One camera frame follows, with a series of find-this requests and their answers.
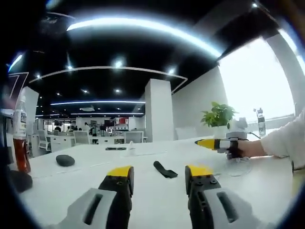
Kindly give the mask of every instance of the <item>white table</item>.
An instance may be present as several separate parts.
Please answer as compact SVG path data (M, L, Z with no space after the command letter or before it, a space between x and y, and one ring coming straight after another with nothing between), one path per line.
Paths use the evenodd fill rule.
M89 139L92 143L92 140L98 140L98 144L114 144L115 139L123 139L124 136L89 136Z
M205 164L218 170L227 160L224 154L197 146L193 141L134 144L135 156L128 156L128 151L105 151L102 145L81 145L32 158L33 188L22 193L21 198L42 226L55 224L65 218L73 201L89 188L97 188L109 170L133 165L134 195L129 228L191 229L185 165ZM59 154L73 156L75 165L59 167L55 162ZM155 160L177 172L178 177L165 179L153 167ZM291 200L291 163L287 158L263 157L251 159L251 164L252 170L246 175L222 174L216 178L222 187L249 201L260 220L277 222Z

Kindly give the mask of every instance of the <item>green leaves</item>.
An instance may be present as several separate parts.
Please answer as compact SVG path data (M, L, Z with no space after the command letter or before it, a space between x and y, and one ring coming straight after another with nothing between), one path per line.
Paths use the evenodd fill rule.
M223 126L227 125L231 119L233 119L234 114L237 113L233 107L226 104L218 104L217 102L212 102L212 112L202 111L204 113L201 122L208 126Z

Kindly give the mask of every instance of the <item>white sleeve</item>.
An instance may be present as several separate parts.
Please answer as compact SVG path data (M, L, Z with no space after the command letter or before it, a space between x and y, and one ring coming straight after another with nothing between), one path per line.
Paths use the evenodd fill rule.
M305 165L305 109L287 125L271 132L261 140L268 155L289 156L297 165Z

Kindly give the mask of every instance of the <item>ceiling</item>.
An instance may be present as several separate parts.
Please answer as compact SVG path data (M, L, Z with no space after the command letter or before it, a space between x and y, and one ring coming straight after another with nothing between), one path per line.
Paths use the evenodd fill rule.
M10 73L29 72L26 85L41 96L36 114L46 118L51 114L103 116L91 113L141 113L138 115L141 116L145 113L143 104L51 104L143 101L145 86L151 78L170 81L172 92L177 92L215 67L219 58L255 37L275 30L276 24L259 8L251 6L250 0L204 3L193 0L87 0L85 4L80 0L50 0L48 13L35 27L22 59ZM157 21L194 34L222 56L216 57L166 32L135 26L89 26L66 31L71 24L98 17ZM129 69L114 69L116 60L122 60L123 67ZM172 68L174 75L167 74ZM93 107L94 111L78 114L85 113L80 110L82 107Z

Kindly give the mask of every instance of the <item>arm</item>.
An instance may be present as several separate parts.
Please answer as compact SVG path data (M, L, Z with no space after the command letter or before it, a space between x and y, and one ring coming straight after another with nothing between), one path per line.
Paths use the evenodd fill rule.
M305 155L304 132L305 109L295 120L265 138L253 142L239 141L238 145L244 152L243 156L290 156L295 160Z

